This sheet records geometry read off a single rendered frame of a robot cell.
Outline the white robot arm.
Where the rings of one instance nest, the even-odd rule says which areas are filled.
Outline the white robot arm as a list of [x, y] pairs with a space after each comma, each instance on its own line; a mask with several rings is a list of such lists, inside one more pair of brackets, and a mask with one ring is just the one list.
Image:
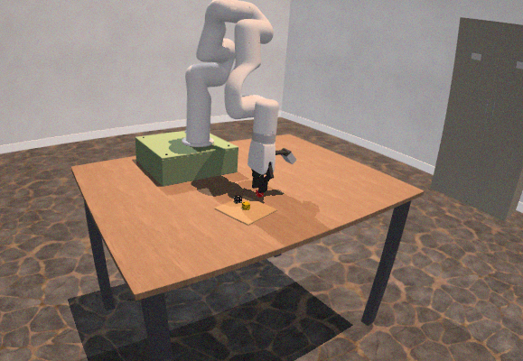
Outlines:
[[[235, 44], [224, 39], [226, 25], [223, 21], [236, 24]], [[271, 23], [255, 5], [238, 0], [210, 2], [196, 57], [214, 63], [194, 64], [186, 70], [187, 139], [182, 139], [184, 145], [203, 147], [213, 144], [210, 138], [211, 97], [206, 87], [219, 87], [225, 83], [225, 108], [229, 117], [254, 117], [252, 140], [258, 143], [276, 141], [278, 103], [257, 95], [240, 98], [245, 78], [261, 65], [260, 44], [271, 42], [273, 35]], [[231, 71], [234, 60], [235, 67]]]

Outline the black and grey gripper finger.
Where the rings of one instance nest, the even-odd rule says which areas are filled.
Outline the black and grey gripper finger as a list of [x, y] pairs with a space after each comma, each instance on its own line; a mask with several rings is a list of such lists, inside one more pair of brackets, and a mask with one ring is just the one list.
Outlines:
[[253, 176], [252, 188], [253, 189], [258, 188], [259, 182], [260, 182], [260, 174], [257, 173], [256, 171], [252, 170], [252, 176]]
[[[266, 175], [266, 176], [264, 177], [264, 175]], [[267, 169], [266, 174], [263, 174], [263, 175], [260, 174], [260, 182], [259, 182], [259, 186], [258, 186], [258, 192], [259, 193], [267, 192], [268, 182], [269, 182], [270, 179], [273, 179], [273, 178], [274, 178], [274, 174], [273, 174], [272, 164], [270, 162], [268, 164], [268, 169]]]

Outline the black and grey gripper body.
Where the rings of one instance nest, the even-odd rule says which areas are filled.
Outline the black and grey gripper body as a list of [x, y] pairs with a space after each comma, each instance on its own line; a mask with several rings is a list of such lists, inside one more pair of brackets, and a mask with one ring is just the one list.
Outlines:
[[276, 164], [276, 142], [258, 143], [251, 140], [248, 152], [247, 165], [252, 170], [263, 175], [266, 174], [268, 164], [271, 162], [273, 172]]

